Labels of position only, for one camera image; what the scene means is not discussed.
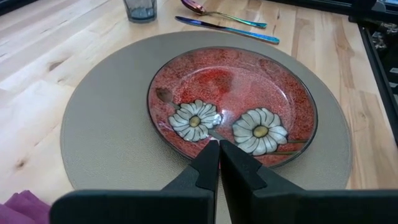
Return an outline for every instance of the napkin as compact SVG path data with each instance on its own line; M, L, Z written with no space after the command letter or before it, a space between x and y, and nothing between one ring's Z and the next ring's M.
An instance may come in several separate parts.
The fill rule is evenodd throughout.
M49 224L50 206L25 190L0 204L1 224Z

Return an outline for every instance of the red plate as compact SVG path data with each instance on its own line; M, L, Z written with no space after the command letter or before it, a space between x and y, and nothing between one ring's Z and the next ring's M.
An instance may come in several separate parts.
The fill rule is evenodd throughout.
M235 48L173 58L150 84L148 109L160 135L189 158L216 132L275 167L303 152L317 129L315 102L298 77L268 57Z

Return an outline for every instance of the drinking glass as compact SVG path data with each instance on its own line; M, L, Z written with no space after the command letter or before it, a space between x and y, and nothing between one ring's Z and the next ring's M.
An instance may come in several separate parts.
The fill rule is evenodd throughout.
M146 23L156 19L156 0L123 0L131 22Z

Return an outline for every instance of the spoon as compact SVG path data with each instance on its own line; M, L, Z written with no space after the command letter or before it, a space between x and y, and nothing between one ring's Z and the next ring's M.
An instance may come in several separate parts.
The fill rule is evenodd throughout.
M224 17L236 20L238 22L250 25L250 26L263 28L263 29L265 29L267 27L267 24L265 24L265 23L246 21L244 19L240 19L240 18L237 18L237 17L229 16L229 15L223 14L221 12L208 12L208 11L206 11L206 9L203 6L199 5L198 3L196 3L196 2L194 2L192 0L181 0L181 2L182 2L182 4L185 7L191 9L193 12L195 12L196 14L199 14L201 16L217 14L217 15L224 16Z

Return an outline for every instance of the wood grain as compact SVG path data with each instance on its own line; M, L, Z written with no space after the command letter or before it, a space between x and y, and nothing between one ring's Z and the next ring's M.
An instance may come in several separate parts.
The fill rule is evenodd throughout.
M198 1L210 10L267 22L260 30L220 17L201 20L280 38L277 49L321 78L353 138L347 188L398 187L398 150L358 27L346 16L260 0ZM180 1L158 0L158 18L128 22L122 0L39 0L0 17L0 202L29 189L48 203L73 190L60 155L66 104L102 59L137 40L201 30Z

